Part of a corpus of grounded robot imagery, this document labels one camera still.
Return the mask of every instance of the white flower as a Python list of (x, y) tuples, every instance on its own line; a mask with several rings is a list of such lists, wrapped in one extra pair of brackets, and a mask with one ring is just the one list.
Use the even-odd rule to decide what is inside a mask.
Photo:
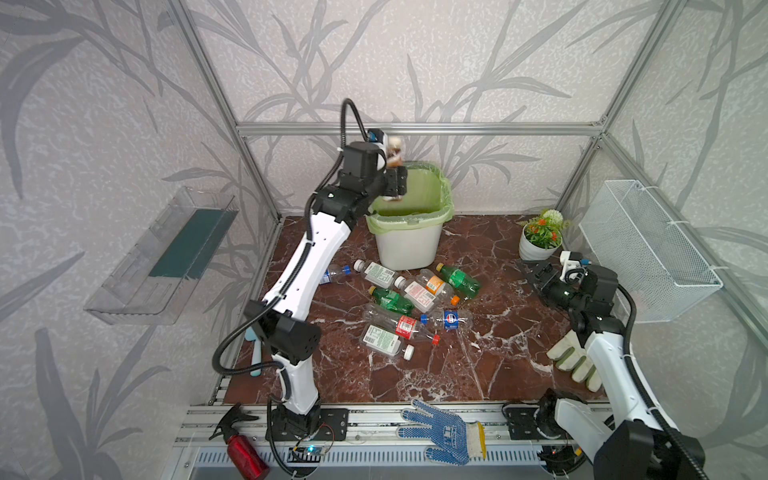
[(563, 214), (561, 214), (557, 210), (547, 210), (541, 216), (544, 218), (548, 218), (549, 220), (552, 221), (552, 223), (556, 223), (558, 225), (560, 223), (563, 223)]

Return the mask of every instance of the dark red marble surface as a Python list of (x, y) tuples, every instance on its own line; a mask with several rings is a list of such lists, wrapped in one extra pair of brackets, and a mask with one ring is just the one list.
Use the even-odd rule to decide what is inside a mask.
[[(604, 398), (589, 392), (568, 373), (555, 369), (546, 352), (569, 330), (566, 316), (541, 305), (515, 265), (524, 217), (458, 215), (443, 227), (439, 262), (457, 265), (482, 284), (464, 308), (475, 317), (471, 331), (441, 333), (440, 344), (415, 343), (410, 361), (375, 353), (360, 343), (362, 305), (370, 283), (353, 272), (349, 283), (318, 286), (307, 321), (320, 325), (323, 337), (313, 356), (315, 380), (324, 403), (537, 400), (548, 387)], [(273, 285), (303, 235), (298, 217), (286, 219), (262, 295)], [(376, 240), (365, 221), (336, 253), (333, 263), (377, 260)], [(238, 366), (250, 364), (252, 342), (245, 342)], [(264, 359), (269, 359), (265, 351)], [(265, 403), (280, 392), (274, 371), (232, 378), (225, 403)]]

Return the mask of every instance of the wallpaper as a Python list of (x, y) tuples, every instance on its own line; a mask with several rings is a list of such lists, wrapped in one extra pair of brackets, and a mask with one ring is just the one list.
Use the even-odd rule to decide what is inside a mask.
[[(765, 304), (764, 165), (768, 2), (688, 2), (611, 129), (683, 215)], [(598, 153), (564, 212), (577, 220), (603, 180)], [(568, 245), (582, 247), (572, 227)], [(673, 322), (634, 330), (638, 362), (711, 478), (764, 478), (768, 357), (722, 293)]]
[[(0, 478), (156, 478), (274, 228), (163, 2), (0, 0)], [(240, 213), (173, 326), (88, 297), (181, 186)]]
[[(596, 121), (661, 0), (190, 0), (239, 122)], [(308, 145), (254, 138), (281, 212), (295, 214), (330, 162)], [(441, 165), (459, 213), (554, 204), (583, 138), (413, 137), (406, 160)]]

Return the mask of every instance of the red label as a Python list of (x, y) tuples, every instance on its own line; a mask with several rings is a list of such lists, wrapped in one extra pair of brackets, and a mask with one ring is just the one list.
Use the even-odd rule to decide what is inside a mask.
[(413, 335), (413, 330), (416, 326), (416, 319), (412, 319), (409, 316), (401, 316), (400, 321), (397, 322), (397, 328), (395, 328), (395, 333), (400, 335), (402, 338), (406, 340), (411, 339), (411, 335)]

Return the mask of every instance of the black spray nozzle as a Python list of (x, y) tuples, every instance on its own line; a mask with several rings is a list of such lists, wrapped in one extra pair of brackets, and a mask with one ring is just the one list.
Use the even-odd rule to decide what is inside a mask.
[(232, 424), (237, 422), (249, 422), (259, 419), (257, 416), (248, 415), (242, 411), (240, 409), (242, 405), (243, 404), (240, 402), (234, 404), (234, 406), (229, 409), (229, 411), (225, 413), (223, 417), (221, 417), (219, 424), (216, 425), (216, 428), (214, 429), (214, 434), (208, 438), (209, 440), (213, 440), (219, 435), (224, 435), (224, 442), (229, 443), (232, 437), (239, 434), (237, 429), (235, 429)]

